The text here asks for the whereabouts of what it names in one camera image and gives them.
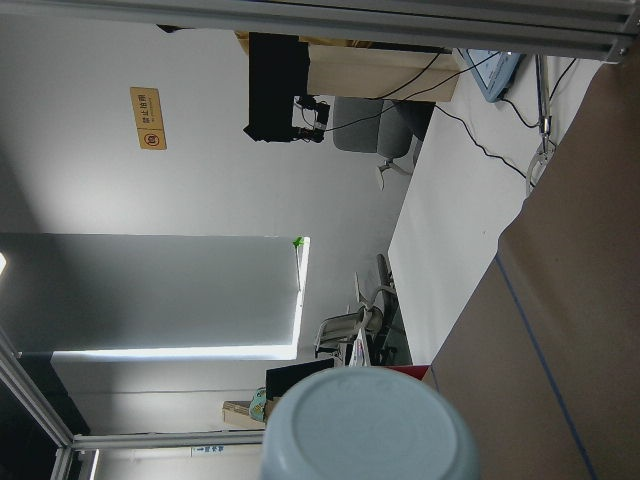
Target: black device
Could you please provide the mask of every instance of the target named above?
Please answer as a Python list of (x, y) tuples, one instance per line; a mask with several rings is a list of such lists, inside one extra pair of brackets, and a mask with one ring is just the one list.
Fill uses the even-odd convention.
[[(253, 140), (291, 142), (324, 139), (329, 105), (307, 94), (309, 46), (297, 36), (249, 34), (249, 125)], [(295, 127), (294, 99), (302, 108), (317, 112), (313, 129)]]

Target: blue device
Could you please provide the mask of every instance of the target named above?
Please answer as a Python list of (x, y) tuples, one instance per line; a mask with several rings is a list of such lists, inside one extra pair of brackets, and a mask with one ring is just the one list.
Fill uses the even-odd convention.
[(486, 58), (486, 62), (471, 69), (484, 98), (487, 102), (496, 102), (509, 89), (513, 77), (524, 55), (512, 52), (496, 52), (495, 50), (460, 50), (462, 57), (470, 67), (478, 65)]

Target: no smoking symbol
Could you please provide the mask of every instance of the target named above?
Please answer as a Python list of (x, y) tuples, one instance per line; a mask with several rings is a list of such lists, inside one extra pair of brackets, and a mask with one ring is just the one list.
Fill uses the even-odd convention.
[(160, 144), (160, 137), (158, 137), (155, 133), (147, 133), (144, 136), (144, 143), (146, 143), (150, 147), (157, 147)]

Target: gray chair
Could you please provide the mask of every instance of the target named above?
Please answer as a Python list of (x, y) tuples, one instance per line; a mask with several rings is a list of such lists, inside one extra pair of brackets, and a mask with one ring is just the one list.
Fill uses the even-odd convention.
[(344, 151), (377, 153), (385, 159), (376, 170), (380, 189), (384, 188), (383, 172), (392, 169), (402, 175), (411, 175), (393, 163), (404, 157), (411, 147), (413, 134), (398, 109), (389, 100), (369, 100), (365, 98), (336, 97), (333, 105), (333, 128), (368, 118), (353, 125), (333, 131), (334, 145)]

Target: white cap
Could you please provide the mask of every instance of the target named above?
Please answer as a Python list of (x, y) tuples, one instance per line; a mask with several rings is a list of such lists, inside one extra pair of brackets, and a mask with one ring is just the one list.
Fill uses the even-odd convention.
[(262, 480), (476, 480), (460, 415), (423, 382), (335, 368), (296, 384), (269, 417)]

